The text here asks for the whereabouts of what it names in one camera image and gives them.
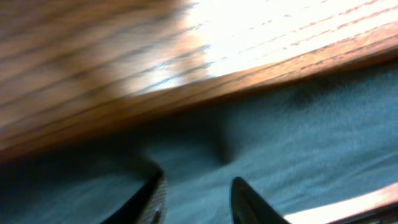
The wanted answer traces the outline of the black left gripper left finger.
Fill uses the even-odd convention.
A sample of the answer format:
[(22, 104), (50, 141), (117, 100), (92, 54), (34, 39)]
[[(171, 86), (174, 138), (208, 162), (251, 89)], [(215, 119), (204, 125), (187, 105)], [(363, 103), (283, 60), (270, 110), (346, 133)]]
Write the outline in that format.
[(157, 171), (121, 208), (101, 224), (163, 224), (167, 214), (166, 179)]

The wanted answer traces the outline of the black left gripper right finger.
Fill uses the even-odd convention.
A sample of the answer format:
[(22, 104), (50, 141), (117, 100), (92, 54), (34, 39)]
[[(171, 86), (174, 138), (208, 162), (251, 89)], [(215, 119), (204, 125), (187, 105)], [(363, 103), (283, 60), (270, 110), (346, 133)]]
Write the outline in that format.
[(242, 177), (235, 177), (230, 190), (233, 224), (289, 224)]

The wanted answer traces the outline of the black t-shirt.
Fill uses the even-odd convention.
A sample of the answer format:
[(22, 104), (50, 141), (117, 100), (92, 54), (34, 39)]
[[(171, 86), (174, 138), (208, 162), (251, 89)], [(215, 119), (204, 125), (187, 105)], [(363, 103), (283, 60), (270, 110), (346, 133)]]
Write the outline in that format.
[(100, 223), (157, 169), (167, 223), (229, 223), (240, 176), (282, 214), (397, 182), (397, 63), (319, 77), (1, 167), (1, 223)]

